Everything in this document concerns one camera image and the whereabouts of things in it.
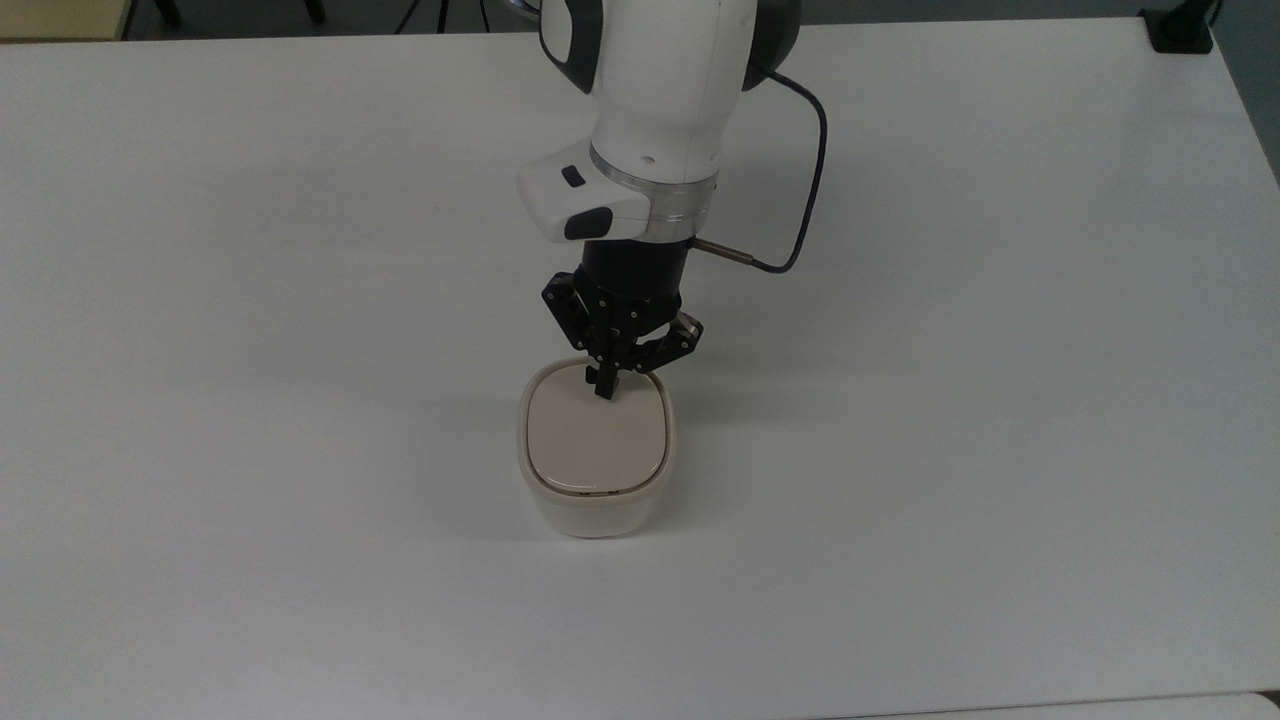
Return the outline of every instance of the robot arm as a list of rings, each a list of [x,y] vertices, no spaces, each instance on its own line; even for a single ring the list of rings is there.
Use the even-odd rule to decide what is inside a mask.
[[[517,187],[550,241],[584,241],[577,272],[543,296],[596,360],[596,395],[612,397],[618,370],[649,372],[696,346],[701,325],[680,311],[678,287],[724,126],[760,79],[749,59],[776,67],[797,27],[799,0],[543,0],[543,49],[598,115],[590,140],[525,167]],[[637,342],[664,324],[666,337]]]

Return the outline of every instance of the white table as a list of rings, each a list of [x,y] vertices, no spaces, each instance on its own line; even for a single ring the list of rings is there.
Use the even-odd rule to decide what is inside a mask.
[[[936,715],[906,715],[910,720],[938,720]],[[1280,711],[1257,694],[1228,694],[1088,702],[1037,707],[1007,707],[947,712],[943,720],[1276,720]]]
[[[0,47],[0,717],[826,717],[1280,685],[1280,192],[1137,19],[805,28],[641,534],[516,402],[531,36]],[[1170,154],[1165,147],[1185,150]],[[790,243],[744,96],[704,233]]]

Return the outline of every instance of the beige lid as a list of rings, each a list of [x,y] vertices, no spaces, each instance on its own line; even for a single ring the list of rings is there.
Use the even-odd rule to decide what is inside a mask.
[[[557,492],[621,493],[648,483],[667,456],[667,409],[646,375],[622,373],[613,400],[595,396],[585,365],[547,374],[525,423],[529,461]]]

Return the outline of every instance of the plastic container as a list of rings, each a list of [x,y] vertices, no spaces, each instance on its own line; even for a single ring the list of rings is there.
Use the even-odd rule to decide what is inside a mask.
[[[654,374],[623,373],[613,400],[584,380],[588,360],[543,368],[520,402],[520,469],[556,529],[581,538],[634,532],[671,475],[676,421]]]

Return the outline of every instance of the black cable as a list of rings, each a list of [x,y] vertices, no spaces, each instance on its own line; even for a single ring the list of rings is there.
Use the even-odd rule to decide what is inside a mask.
[[[440,0],[440,14],[435,17],[435,35],[444,35],[444,20],[449,17],[449,0]]]
[[[129,38],[129,31],[133,29],[133,13],[138,12],[138,0],[129,0],[129,12],[124,14],[124,27],[120,28],[120,40]]]
[[[787,261],[782,265],[769,265],[768,263],[756,260],[741,250],[733,250],[732,247],[717,245],[700,237],[694,238],[692,247],[713,255],[719,255],[721,258],[726,258],[736,263],[742,263],[744,265],[751,265],[753,268],[764,270],[765,273],[781,275],[782,273],[790,270],[796,264],[796,259],[800,258],[800,250],[804,247],[804,236],[809,232],[809,219],[813,217],[813,204],[818,200],[818,186],[822,183],[822,168],[827,163],[827,110],[823,109],[822,101],[818,100],[818,96],[809,92],[809,90],[799,82],[755,63],[751,63],[751,67],[773,82],[777,82],[800,97],[808,100],[809,104],[813,105],[813,111],[818,115],[818,159],[813,164],[813,182],[809,184],[809,200],[805,201],[804,217],[800,219],[800,232],[796,233],[796,242],[791,247],[791,256],[787,258]]]
[[[408,6],[408,10],[404,13],[404,17],[401,18],[401,24],[396,28],[396,32],[393,35],[399,35],[401,32],[404,31],[404,26],[408,24],[408,19],[413,17],[413,10],[417,9],[417,4],[421,1],[422,0],[413,0],[413,4]]]

